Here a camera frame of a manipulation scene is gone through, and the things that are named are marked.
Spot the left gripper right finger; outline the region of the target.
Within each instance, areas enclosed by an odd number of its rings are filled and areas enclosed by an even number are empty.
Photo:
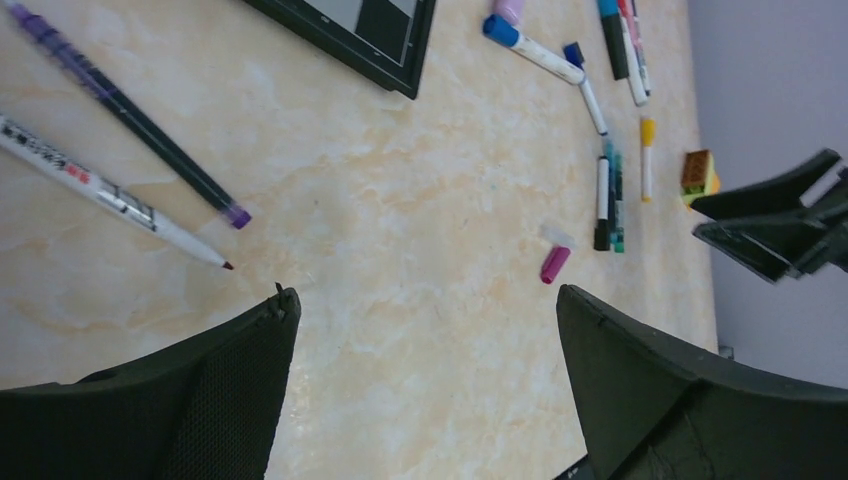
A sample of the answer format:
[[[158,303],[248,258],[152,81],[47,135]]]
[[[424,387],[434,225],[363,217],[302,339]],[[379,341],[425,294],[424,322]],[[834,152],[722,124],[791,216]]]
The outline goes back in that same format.
[[[847,393],[726,359],[564,285],[587,452],[567,479],[843,479]]]

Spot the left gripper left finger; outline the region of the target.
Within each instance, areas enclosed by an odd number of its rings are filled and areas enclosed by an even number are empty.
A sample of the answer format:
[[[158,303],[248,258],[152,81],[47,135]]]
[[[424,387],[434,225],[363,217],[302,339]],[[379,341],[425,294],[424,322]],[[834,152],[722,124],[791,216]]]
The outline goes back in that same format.
[[[5,479],[261,479],[301,316],[294,289],[72,384],[1,394]]]

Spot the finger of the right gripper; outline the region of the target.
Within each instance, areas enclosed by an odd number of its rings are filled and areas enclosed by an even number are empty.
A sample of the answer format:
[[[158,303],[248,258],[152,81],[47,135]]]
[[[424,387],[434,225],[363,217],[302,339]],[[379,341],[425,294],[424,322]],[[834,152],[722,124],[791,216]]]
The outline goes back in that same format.
[[[847,269],[845,223],[711,222],[693,235],[770,283],[813,275],[827,265]]]
[[[691,208],[713,220],[779,214],[801,208],[801,197],[842,157],[825,148],[777,177],[693,201]]]

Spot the green gel pen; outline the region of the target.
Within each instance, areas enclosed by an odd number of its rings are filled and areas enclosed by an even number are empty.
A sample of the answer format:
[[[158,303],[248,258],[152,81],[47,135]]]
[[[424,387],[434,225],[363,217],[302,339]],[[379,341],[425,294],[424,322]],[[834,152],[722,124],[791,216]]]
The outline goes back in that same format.
[[[615,242],[614,250],[616,253],[623,254],[625,252],[624,245],[624,200],[623,200],[623,160],[619,151],[615,152]]]

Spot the clear pen cap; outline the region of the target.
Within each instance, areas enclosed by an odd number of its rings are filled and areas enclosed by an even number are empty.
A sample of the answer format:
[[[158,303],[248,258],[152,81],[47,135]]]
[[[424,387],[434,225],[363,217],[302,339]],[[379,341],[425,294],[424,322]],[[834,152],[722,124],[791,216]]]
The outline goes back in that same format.
[[[557,247],[568,249],[576,247],[576,241],[571,235],[551,224],[543,224],[540,227],[540,236]]]

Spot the white marker magenta cap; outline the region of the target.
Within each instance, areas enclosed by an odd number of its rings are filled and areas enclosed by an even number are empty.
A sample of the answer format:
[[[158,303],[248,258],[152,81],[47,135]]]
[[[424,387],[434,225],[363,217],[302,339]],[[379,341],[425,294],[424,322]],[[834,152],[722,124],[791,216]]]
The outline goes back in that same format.
[[[31,133],[9,116],[1,116],[1,147],[48,178],[103,207],[124,221],[208,264],[232,271],[233,265],[194,234]]]

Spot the purple gel pen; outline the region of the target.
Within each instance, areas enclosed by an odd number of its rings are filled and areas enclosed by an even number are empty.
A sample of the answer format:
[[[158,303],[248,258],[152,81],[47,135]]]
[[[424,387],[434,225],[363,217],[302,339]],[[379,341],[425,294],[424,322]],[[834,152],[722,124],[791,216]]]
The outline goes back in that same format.
[[[230,226],[242,229],[252,220],[245,208],[43,16],[32,12],[19,1],[7,1],[5,9],[45,55],[54,59],[103,108],[223,216]]]

